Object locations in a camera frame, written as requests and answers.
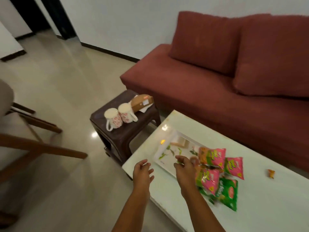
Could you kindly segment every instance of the white table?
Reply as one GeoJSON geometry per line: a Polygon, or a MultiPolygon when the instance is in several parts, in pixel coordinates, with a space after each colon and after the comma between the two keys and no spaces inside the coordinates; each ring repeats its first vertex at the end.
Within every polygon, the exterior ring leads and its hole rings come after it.
{"type": "Polygon", "coordinates": [[[122,166],[132,177],[134,165],[145,158],[154,169],[151,200],[184,231],[194,231],[177,180],[152,161],[160,140],[177,129],[209,148],[226,148],[228,157],[243,157],[244,178],[239,180],[237,212],[208,203],[227,232],[309,231],[309,180],[246,148],[222,134],[173,111],[122,166]],[[275,179],[266,169],[276,171],[275,179]]]}

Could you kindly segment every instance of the sofa seat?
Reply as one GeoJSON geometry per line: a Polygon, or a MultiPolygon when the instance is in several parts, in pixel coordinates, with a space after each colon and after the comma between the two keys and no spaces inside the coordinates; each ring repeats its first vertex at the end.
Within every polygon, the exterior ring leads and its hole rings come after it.
{"type": "Polygon", "coordinates": [[[239,95],[233,78],[172,59],[170,48],[157,46],[121,76],[123,84],[269,158],[308,170],[309,102],[239,95]]]}

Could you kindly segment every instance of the green snack packet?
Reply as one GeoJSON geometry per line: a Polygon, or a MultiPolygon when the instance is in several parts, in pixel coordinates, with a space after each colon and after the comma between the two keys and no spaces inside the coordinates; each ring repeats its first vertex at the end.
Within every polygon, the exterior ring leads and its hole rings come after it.
{"type": "Polygon", "coordinates": [[[221,203],[233,211],[237,211],[237,192],[237,180],[230,180],[226,178],[219,179],[219,190],[216,193],[216,197],[221,203]]]}
{"type": "Polygon", "coordinates": [[[216,201],[216,197],[211,194],[211,193],[207,193],[202,187],[197,187],[198,191],[202,194],[208,197],[209,202],[211,202],[212,204],[214,204],[214,202],[216,201]]]}

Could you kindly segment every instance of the forearm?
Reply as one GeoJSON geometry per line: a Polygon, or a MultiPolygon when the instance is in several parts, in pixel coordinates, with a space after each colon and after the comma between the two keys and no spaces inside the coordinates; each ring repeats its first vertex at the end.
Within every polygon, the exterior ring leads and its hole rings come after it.
{"type": "Polygon", "coordinates": [[[195,232],[225,232],[207,202],[194,188],[184,194],[195,232]]]}
{"type": "Polygon", "coordinates": [[[133,190],[112,232],[140,232],[147,202],[148,198],[145,193],[133,190]]]}

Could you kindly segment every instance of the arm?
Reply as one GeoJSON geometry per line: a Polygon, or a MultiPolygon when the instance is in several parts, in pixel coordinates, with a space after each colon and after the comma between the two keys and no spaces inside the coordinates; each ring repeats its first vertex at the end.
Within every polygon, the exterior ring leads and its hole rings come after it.
{"type": "Polygon", "coordinates": [[[195,186],[195,168],[185,156],[176,156],[183,164],[174,164],[181,194],[186,200],[195,232],[225,232],[195,186]]]}
{"type": "Polygon", "coordinates": [[[133,191],[129,196],[112,232],[139,232],[143,226],[144,213],[150,198],[149,185],[154,176],[153,169],[149,170],[147,160],[138,162],[133,171],[133,191]]]}

